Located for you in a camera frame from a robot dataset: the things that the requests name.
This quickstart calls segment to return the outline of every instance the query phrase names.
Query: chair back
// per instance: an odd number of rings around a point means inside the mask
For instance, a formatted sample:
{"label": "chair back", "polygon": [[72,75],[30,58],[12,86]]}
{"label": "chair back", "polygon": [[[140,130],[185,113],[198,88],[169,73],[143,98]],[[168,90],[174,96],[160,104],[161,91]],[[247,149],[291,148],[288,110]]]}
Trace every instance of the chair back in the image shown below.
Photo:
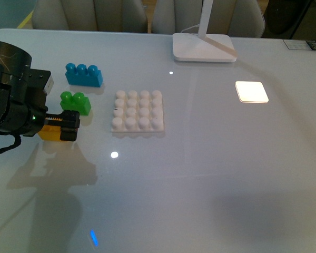
{"label": "chair back", "polygon": [[32,24],[46,30],[147,32],[141,0],[37,0]]}
{"label": "chair back", "polygon": [[[201,0],[157,0],[152,20],[152,33],[173,34],[200,22]],[[264,18],[256,0],[214,0],[209,21],[209,34],[261,37]],[[197,33],[193,28],[185,31]]]}

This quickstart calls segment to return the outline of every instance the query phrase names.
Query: sticker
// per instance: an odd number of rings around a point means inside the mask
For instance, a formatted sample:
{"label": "sticker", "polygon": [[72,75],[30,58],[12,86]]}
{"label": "sticker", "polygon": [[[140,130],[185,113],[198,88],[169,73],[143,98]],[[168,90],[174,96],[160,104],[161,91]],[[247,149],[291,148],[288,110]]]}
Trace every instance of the sticker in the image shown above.
{"label": "sticker", "polygon": [[283,40],[287,48],[290,50],[314,50],[316,51],[316,40],[311,41],[297,41],[297,40]]}
{"label": "sticker", "polygon": [[307,44],[310,46],[311,50],[316,51],[316,40],[313,41],[306,41]]}

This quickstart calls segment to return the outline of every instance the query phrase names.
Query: blue lego brick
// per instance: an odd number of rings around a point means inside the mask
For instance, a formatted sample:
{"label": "blue lego brick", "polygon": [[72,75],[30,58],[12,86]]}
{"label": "blue lego brick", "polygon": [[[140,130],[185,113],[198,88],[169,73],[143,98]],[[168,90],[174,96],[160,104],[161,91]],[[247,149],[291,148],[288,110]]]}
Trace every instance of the blue lego brick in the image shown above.
{"label": "blue lego brick", "polygon": [[95,65],[86,68],[86,65],[80,64],[77,67],[73,63],[68,63],[65,67],[68,83],[71,85],[101,87],[103,77],[101,71]]}

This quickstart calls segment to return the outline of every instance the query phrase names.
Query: lego stud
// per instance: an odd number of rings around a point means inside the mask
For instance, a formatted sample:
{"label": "lego stud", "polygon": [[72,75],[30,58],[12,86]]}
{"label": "lego stud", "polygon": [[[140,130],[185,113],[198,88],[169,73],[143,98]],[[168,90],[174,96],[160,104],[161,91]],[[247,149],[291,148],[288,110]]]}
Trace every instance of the lego stud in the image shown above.
{"label": "lego stud", "polygon": [[115,107],[116,108],[124,108],[125,107],[125,101],[123,99],[116,99],[115,100]]}
{"label": "lego stud", "polygon": [[152,98],[154,98],[154,99],[161,99],[162,98],[162,93],[160,91],[153,91],[152,92]]}
{"label": "lego stud", "polygon": [[67,69],[67,72],[69,74],[76,74],[77,73],[76,66],[74,63],[68,63],[65,68]]}
{"label": "lego stud", "polygon": [[152,100],[152,107],[162,107],[162,99],[156,98]]}
{"label": "lego stud", "polygon": [[135,108],[130,107],[130,108],[128,108],[126,110],[126,116],[127,117],[132,117],[132,118],[135,119],[136,115],[137,115],[137,110]]}
{"label": "lego stud", "polygon": [[148,91],[141,91],[140,92],[140,98],[141,99],[149,99],[150,98],[150,93]]}
{"label": "lego stud", "polygon": [[155,107],[152,109],[151,115],[153,118],[162,118],[163,117],[163,109],[160,107]]}
{"label": "lego stud", "polygon": [[139,107],[140,108],[143,108],[143,107],[149,108],[149,105],[150,105],[150,102],[148,99],[140,99],[139,100]]}
{"label": "lego stud", "polygon": [[148,130],[150,128],[150,121],[146,117],[142,117],[138,120],[138,127],[141,130]]}
{"label": "lego stud", "polygon": [[98,67],[95,65],[90,65],[88,67],[88,73],[90,76],[98,76]]}
{"label": "lego stud", "polygon": [[112,128],[114,130],[121,130],[123,129],[123,120],[121,118],[113,118],[112,120]]}
{"label": "lego stud", "polygon": [[122,108],[115,108],[114,110],[114,117],[121,118],[123,117],[124,110]]}
{"label": "lego stud", "polygon": [[125,96],[126,96],[125,91],[117,91],[116,92],[116,98],[117,99],[124,99],[125,100]]}
{"label": "lego stud", "polygon": [[138,115],[139,117],[149,117],[150,116],[150,111],[148,108],[140,108],[139,111],[138,111]]}
{"label": "lego stud", "polygon": [[127,104],[127,107],[136,108],[137,107],[137,100],[136,99],[129,99],[126,104]]}
{"label": "lego stud", "polygon": [[164,129],[163,120],[159,118],[154,118],[152,120],[152,128],[156,131],[162,131]]}
{"label": "lego stud", "polygon": [[73,99],[74,99],[74,102],[79,105],[84,104],[85,102],[85,96],[82,92],[75,93],[73,95]]}
{"label": "lego stud", "polygon": [[88,75],[88,70],[84,64],[80,64],[76,69],[79,75]]}
{"label": "lego stud", "polygon": [[73,96],[70,91],[62,92],[60,97],[61,97],[61,101],[65,104],[70,104],[73,101]]}
{"label": "lego stud", "polygon": [[129,131],[133,131],[136,129],[136,120],[134,118],[127,118],[125,120],[125,127]]}
{"label": "lego stud", "polygon": [[129,91],[129,93],[128,93],[129,99],[137,99],[137,96],[138,96],[138,94],[136,91]]}

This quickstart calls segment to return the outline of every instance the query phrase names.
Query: white cable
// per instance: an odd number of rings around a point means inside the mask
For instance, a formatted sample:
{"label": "white cable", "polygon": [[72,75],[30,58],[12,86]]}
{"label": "white cable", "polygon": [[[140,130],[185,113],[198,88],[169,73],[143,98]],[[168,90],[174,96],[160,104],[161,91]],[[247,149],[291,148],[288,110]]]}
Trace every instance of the white cable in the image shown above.
{"label": "white cable", "polygon": [[191,26],[191,27],[189,27],[189,28],[186,28],[186,29],[182,30],[180,33],[183,33],[183,32],[185,32],[185,31],[187,31],[187,30],[189,30],[189,29],[192,29],[192,28],[194,28],[194,27],[199,27],[199,24],[198,24],[198,25],[193,25],[193,26]]}

